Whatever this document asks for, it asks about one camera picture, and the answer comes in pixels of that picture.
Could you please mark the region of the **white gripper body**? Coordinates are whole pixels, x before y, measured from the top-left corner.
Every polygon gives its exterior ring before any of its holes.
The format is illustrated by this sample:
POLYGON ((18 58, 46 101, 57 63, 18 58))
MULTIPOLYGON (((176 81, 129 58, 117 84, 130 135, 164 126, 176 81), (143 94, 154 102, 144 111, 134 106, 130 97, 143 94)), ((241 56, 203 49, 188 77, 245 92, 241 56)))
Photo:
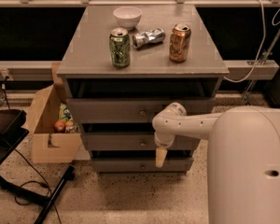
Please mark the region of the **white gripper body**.
POLYGON ((167 133, 154 133, 154 141, 158 147, 169 148, 175 140, 175 136, 173 134, 167 133))

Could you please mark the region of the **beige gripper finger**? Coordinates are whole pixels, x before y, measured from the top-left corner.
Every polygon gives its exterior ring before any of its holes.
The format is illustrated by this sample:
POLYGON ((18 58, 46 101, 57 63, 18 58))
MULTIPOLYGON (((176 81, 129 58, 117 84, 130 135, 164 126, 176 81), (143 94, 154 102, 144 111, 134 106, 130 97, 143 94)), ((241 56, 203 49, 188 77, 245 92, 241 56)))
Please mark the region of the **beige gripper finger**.
POLYGON ((155 165, 157 168, 162 168, 167 155, 167 149, 164 147, 157 147, 156 148, 156 159, 155 165))

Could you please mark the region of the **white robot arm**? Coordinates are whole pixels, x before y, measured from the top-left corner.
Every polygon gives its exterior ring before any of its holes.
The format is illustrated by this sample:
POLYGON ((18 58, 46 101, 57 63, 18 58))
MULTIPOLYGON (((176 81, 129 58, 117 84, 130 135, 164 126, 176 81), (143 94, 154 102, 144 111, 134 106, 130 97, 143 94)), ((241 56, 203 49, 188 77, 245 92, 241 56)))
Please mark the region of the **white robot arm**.
POLYGON ((189 116, 172 103, 152 125, 158 167, 176 136, 208 141, 209 224, 280 224, 280 109, 247 105, 189 116))

